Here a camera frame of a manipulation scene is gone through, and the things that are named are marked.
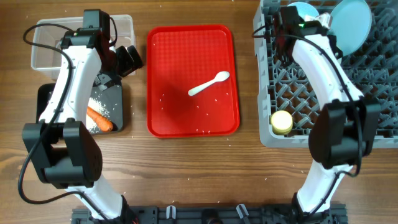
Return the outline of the orange carrot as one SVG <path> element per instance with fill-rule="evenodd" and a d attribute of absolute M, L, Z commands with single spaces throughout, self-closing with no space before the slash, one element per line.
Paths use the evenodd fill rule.
<path fill-rule="evenodd" d="M 110 132 L 113 130 L 113 123 L 92 108 L 87 107 L 87 115 L 94 121 L 102 132 Z"/>

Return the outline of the light blue bowl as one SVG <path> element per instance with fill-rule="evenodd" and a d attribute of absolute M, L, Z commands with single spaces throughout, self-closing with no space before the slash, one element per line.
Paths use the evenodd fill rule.
<path fill-rule="evenodd" d="M 288 7 L 293 7 L 293 6 L 297 8 L 298 14 L 302 19 L 305 19 L 306 16 L 317 17 L 320 15 L 317 9 L 309 3 L 293 2 L 288 5 Z"/>

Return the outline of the white plastic spoon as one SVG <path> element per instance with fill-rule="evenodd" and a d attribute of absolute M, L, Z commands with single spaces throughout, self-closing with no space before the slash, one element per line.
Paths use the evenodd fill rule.
<path fill-rule="evenodd" d="M 227 80 L 229 78 L 229 76 L 230 76 L 230 74 L 227 71 L 218 72 L 212 80 L 190 89 L 188 91 L 188 95 L 194 96 L 215 83 L 223 82 L 223 81 Z"/>

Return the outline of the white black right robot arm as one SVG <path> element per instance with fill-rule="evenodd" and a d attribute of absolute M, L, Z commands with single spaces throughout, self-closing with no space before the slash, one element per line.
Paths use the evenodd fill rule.
<path fill-rule="evenodd" d="M 313 162 L 292 199 L 291 223 L 322 222 L 330 216 L 332 195 L 343 177 L 358 176 L 378 126 L 381 106 L 346 76 L 331 20 L 329 13 L 305 20 L 295 6 L 281 7 L 272 17 L 277 57 L 301 67 L 321 109 L 308 137 Z"/>

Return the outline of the light blue plate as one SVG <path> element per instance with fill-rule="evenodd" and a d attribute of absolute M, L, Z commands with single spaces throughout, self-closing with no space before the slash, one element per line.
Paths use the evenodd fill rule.
<path fill-rule="evenodd" d="M 357 51 L 371 30 L 372 13 L 365 0 L 343 0 L 331 12 L 330 32 L 343 56 Z"/>

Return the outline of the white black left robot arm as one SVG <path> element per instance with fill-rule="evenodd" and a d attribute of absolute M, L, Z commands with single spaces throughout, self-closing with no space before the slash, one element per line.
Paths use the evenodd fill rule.
<path fill-rule="evenodd" d="M 85 10 L 82 27 L 66 29 L 60 41 L 62 66 L 50 101 L 22 130 L 25 163 L 33 164 L 41 182 L 79 198 L 94 223 L 139 222 L 102 175 L 101 150 L 85 126 L 95 78 L 122 78 L 143 66 L 135 47 L 117 47 L 116 41 L 114 19 L 99 9 Z"/>

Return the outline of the yellow cup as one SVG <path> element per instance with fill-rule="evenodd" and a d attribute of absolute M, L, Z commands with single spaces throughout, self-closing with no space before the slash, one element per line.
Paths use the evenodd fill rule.
<path fill-rule="evenodd" d="M 290 133 L 293 128 L 293 117 L 287 111 L 276 111 L 270 118 L 270 124 L 274 134 L 286 135 Z"/>

